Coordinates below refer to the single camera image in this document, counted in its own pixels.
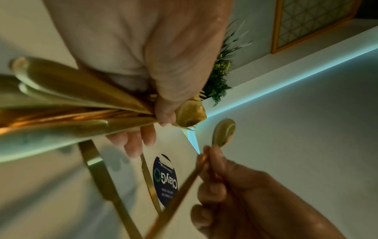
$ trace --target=blue sticker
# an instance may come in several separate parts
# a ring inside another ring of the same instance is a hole
[[[159,157],[156,157],[152,175],[157,197],[160,202],[167,207],[178,190],[176,173],[174,169],[171,169],[164,163],[160,162]]]

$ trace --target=hand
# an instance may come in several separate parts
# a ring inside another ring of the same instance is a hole
[[[159,96],[157,119],[175,122],[175,109],[198,94],[219,54],[232,0],[44,0],[81,69],[120,87]],[[131,157],[152,126],[109,137]]]
[[[223,157],[218,146],[200,176],[204,181],[191,219],[209,239],[345,239],[309,204],[265,172]]]

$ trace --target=gold spoon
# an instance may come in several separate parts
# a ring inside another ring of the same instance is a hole
[[[235,122],[232,119],[224,119],[220,121],[214,129],[213,132],[213,144],[222,147],[227,142],[229,142],[235,132]],[[202,158],[201,163],[196,167],[196,169],[189,175],[184,184],[178,190],[175,197],[165,208],[165,210],[158,216],[155,223],[152,225],[150,231],[145,236],[145,239],[153,239],[158,236],[161,231],[167,226],[167,224],[172,219],[173,215],[176,213],[178,207],[180,206],[182,200],[185,198],[189,189],[193,185],[197,176],[202,171],[205,163],[209,160],[209,155],[205,154]]]

